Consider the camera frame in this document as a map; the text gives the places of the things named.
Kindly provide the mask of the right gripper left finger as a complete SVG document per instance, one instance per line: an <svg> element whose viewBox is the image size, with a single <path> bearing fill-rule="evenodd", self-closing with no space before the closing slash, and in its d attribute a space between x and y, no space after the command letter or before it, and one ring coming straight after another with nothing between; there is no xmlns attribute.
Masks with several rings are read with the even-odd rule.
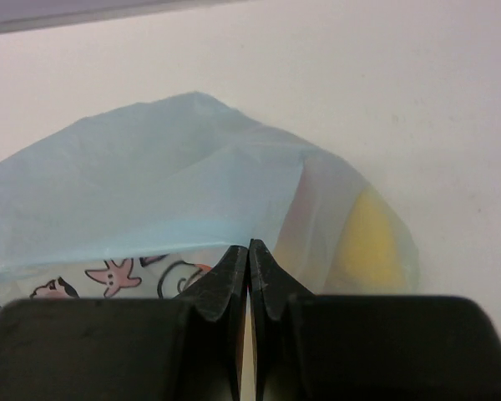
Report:
<svg viewBox="0 0 501 401"><path fill-rule="evenodd" d="M247 250L107 260L0 296L0 400L237 400Z"/></svg>

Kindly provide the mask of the blue translucent plastic bag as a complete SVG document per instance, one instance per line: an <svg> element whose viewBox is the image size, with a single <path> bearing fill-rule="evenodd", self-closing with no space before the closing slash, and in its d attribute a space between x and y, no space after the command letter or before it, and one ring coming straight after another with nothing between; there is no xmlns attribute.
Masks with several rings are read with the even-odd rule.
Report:
<svg viewBox="0 0 501 401"><path fill-rule="evenodd" d="M363 292L329 279L347 217L372 189L407 279ZM408 293L418 252L344 159L202 93L81 119L0 162L0 296L23 280L107 260L188 256L215 266L258 239L314 293Z"/></svg>

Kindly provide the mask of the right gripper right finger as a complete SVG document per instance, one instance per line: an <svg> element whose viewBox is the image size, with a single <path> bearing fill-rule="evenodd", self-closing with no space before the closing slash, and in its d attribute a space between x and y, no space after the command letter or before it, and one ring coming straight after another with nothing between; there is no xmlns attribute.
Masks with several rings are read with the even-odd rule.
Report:
<svg viewBox="0 0 501 401"><path fill-rule="evenodd" d="M259 400L501 400L501 340L464 297L316 295L249 249Z"/></svg>

